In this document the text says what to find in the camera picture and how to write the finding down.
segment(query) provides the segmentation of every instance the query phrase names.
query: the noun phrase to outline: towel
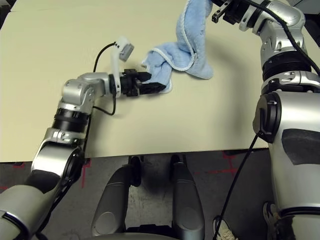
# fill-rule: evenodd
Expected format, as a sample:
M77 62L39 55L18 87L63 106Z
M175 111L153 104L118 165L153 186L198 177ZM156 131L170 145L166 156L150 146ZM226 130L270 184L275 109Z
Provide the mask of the towel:
M175 33L177 42L167 42L148 52L142 65L151 73L145 83L161 83L168 93L172 89L171 73L187 72L200 79L210 79L213 69L205 50L206 18L212 11L211 0L188 0L179 16Z

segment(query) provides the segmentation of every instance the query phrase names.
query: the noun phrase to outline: black cable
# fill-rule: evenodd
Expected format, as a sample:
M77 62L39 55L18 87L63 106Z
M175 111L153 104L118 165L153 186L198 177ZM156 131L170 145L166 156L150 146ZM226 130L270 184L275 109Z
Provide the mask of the black cable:
M94 73L96 72L97 64L98 64L98 61L99 61L99 58L100 58L101 54L102 54L106 49L112 47L112 46L115 45L115 44L116 44L116 42L113 42L113 43L108 44L107 46L105 46L104 48L102 48L101 51L98 53L98 55L96 56L95 62L94 62L94 67L93 67L93 72L94 72ZM116 113L116 93L115 93L115 92L112 93L112 99L113 99L113 110L112 110L111 113L108 112L108 111L106 111L106 110L104 110L104 109L101 108L101 107L98 107L98 106L93 106L93 108L94 108L94 109L97 109L97 110L99 110L99 111L101 111L101 112L103 112L104 114L107 114L107 115L112 116L112 115L114 115L114 114Z
M232 191L234 190L234 187L235 187L236 182L237 182L237 180L238 180L238 177L239 177L239 175L240 175L240 173L241 173L241 170L242 170L242 168L244 167L244 165L245 165L248 157L250 156L250 154L251 154L251 152L252 152L252 149L253 149L253 147L254 147L257 139L258 139L258 135L256 134L256 135L254 136L254 138L253 138L253 140L252 140L252 143L251 143L248 151L246 152L246 154L245 154L245 156L244 156L244 158L243 158L243 160L242 160L242 162L241 162L238 170L236 171L236 174L235 174L235 176L234 176L234 178L233 178L233 181L232 181L232 183L231 183L231 186L230 186L230 188L229 188L228 194L227 194L227 196L226 196L226 198L225 198L225 201L224 201L224 204L223 204L223 208L222 208L222 211L221 211L219 220L218 220L219 222L218 222L218 225L216 226L216 229L215 229L215 233L214 233L214 236L213 236L213 240L216 240L216 239L217 239L218 232L219 232L219 228L220 228L220 225L221 225L221 221L222 221L222 219L224 218L224 215L225 215L225 212L226 212L226 209L227 209L227 206L228 206L228 203L229 203L229 200L230 200Z
M61 193L59 194L59 196L56 198L56 200L54 201L51 209L50 209L50 212L52 212L57 206L58 204L61 202L61 200L64 198L64 196L67 194L67 192L69 191L69 189L71 188L72 184L74 182L69 182L67 184L67 186L61 191Z
M108 114L110 116L114 115L116 113L116 104L117 104L117 101L116 101L116 94L113 94L112 95L112 100L113 100L113 109L112 109L112 112L107 112L106 110L102 109L101 107L98 107L98 106L93 106L94 109L97 109L97 110L100 110L101 112L103 112L104 114Z
M87 148L87 141L88 141L88 137L89 137L90 125L91 125L91 115L89 115L88 125L86 127L85 140L83 143L83 152L84 153L86 152L86 148Z
M98 61L99 61L99 58L100 58L101 54L102 54L105 50L107 50L108 48L112 47L112 46L115 45L115 44L116 44L116 42L110 43L110 44L108 44L107 46L105 46L104 48L102 48L102 49L100 50L100 52L99 52L98 55L96 56L96 59L95 59L95 62L94 62L94 67L93 67L93 72L94 72L94 73L96 72L97 65L98 65Z
M268 13L271 17L273 17L283 28L286 36L288 37L290 43L292 44L292 46L294 47L294 49L302 56L304 62L308 65L310 65L316 72L316 74L318 74L318 76L320 77L320 69L317 66L317 64L305 53L305 51L303 51L301 49L301 47L296 43L294 37L292 36L286 21L284 21L281 17L279 17L277 14L275 14L273 11L271 11L270 9L261 6L260 4L253 2L251 0L242 0L250 5L252 5L253 7L260 9L261 11L264 11L266 13Z
M44 235L42 232L37 232L35 234L35 236L39 239L39 240L48 240L48 238L46 237L46 235Z

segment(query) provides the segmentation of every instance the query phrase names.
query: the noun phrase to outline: floor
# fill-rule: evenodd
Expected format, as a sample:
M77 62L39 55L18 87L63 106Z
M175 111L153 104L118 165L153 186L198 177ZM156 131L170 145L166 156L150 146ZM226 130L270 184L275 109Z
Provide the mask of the floor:
M170 225L172 186L169 182L170 154L146 155L142 165L142 184L131 187L126 226ZM227 156L222 151L186 153L202 202L206 220L205 240L213 237L212 220L222 209L225 197L243 154ZM103 189L114 171L128 158L92 159L54 210L43 233L49 240L79 240L91 235L91 221ZM0 164L0 193L21 184L31 163L22 166ZM262 205L272 201L271 166L267 150L251 154L232 194L225 219L241 240L265 240L266 225Z

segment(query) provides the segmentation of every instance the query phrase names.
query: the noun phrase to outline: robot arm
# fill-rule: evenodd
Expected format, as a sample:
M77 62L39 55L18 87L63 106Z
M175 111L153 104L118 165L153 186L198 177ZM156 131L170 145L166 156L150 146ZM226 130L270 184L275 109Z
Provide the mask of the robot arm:
M239 23L242 31L251 28L262 41L263 83L253 129L269 144L273 193L283 219L278 231L283 239L319 239L320 77L311 72L311 65L271 15L247 0L213 2L220 6L213 22L224 14L225 21ZM282 18L307 53L302 34L305 16L299 9L276 0L254 2Z
M64 84L52 127L46 130L30 176L23 185L0 194L1 240L30 239L79 179L85 162L88 122L96 99L115 94L132 97L158 93L166 87L159 83L143 84L151 77L147 72L125 69L119 73L118 60L126 61L132 50L129 41L121 37L111 55L116 72L85 73Z

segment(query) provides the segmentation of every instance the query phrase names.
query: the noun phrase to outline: table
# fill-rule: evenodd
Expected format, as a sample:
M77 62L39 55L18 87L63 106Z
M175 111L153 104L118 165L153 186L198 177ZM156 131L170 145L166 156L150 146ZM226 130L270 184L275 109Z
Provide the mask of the table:
M109 0L17 0L12 12L68 9L80 6L108 6Z
M142 71L148 50L176 40L184 5L184 0L117 0L64 8L14 7L0 31L0 161L33 159L53 123L64 83L91 72L100 49L119 36L135 46L120 67ZM318 47L303 33L309 55L320 64ZM206 51L214 77L199 80L174 72L170 93L121 97L115 116L93 110L86 157L248 148L263 82L260 47L260 38L250 30L208 19ZM97 71L111 73L108 51ZM112 101L103 98L97 105L111 109ZM267 144L258 140L255 147Z

